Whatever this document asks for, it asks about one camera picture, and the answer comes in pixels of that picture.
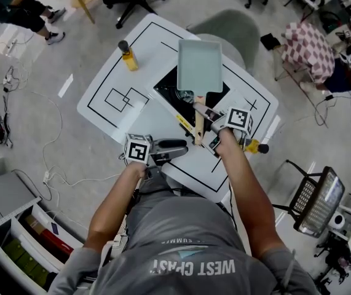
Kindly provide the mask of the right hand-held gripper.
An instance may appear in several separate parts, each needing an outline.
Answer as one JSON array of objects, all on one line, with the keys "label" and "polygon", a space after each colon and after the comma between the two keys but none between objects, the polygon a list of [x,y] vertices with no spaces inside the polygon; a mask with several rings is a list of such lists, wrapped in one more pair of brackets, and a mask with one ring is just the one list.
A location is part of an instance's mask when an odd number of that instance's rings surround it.
[{"label": "right hand-held gripper", "polygon": [[242,140],[251,136],[254,120],[249,110],[229,107],[227,113],[223,114],[199,102],[195,102],[193,107],[210,124],[210,129],[205,132],[203,145],[216,158],[219,157],[216,148],[220,143],[219,132],[222,129],[229,128],[239,144],[243,144]]}]

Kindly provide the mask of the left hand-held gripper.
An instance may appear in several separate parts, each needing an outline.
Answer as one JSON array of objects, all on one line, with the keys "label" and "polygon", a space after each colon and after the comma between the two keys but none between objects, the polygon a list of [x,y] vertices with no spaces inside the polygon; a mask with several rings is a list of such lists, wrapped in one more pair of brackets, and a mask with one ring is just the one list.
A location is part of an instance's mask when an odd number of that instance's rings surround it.
[{"label": "left hand-held gripper", "polygon": [[144,173],[147,169],[161,171],[154,160],[171,160],[188,152],[187,142],[182,139],[160,139],[158,146],[152,150],[153,139],[151,135],[126,133],[125,159],[133,169]]}]

